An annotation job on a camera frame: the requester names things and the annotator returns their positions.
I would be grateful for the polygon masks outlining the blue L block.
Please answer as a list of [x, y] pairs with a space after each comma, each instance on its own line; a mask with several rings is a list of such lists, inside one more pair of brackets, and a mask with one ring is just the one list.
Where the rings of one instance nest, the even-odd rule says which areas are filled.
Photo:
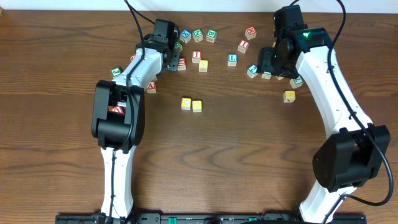
[[235, 67], [238, 62], [238, 55], [237, 54], [229, 54], [228, 55], [228, 66]]

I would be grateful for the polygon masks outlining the yellow C block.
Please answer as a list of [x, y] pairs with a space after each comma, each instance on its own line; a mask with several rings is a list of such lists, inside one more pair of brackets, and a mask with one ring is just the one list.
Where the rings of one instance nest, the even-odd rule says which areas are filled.
[[191, 98], [182, 98], [182, 100], [181, 100], [181, 109], [190, 111], [191, 110], [191, 105], [192, 105], [192, 99]]

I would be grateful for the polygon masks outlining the yellow O block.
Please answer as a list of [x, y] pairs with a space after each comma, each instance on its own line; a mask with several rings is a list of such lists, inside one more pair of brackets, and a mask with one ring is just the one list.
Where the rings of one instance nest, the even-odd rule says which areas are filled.
[[194, 113], [199, 113], [202, 111], [202, 101], [201, 100], [193, 100], [192, 101], [192, 111]]

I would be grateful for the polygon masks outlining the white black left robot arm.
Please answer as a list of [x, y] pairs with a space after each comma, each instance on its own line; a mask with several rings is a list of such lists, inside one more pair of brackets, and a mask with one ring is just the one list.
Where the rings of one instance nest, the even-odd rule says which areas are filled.
[[96, 85], [91, 132], [104, 161], [101, 214], [106, 223], [126, 223], [130, 216], [132, 161], [144, 134], [145, 91], [164, 70], [177, 70], [180, 53], [174, 46], [179, 36], [178, 25], [157, 19], [125, 71]]

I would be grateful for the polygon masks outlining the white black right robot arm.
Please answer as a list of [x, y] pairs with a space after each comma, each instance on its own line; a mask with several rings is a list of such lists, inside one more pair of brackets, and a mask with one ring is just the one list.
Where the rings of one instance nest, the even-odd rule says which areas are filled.
[[257, 69], [266, 75], [302, 79], [321, 114], [326, 141], [312, 160], [316, 181], [299, 205], [292, 223], [350, 223], [337, 215], [354, 191], [388, 166], [385, 153], [391, 135], [376, 126], [353, 96], [336, 59], [331, 38], [322, 28], [309, 28], [293, 2], [274, 13], [275, 45], [259, 52]]

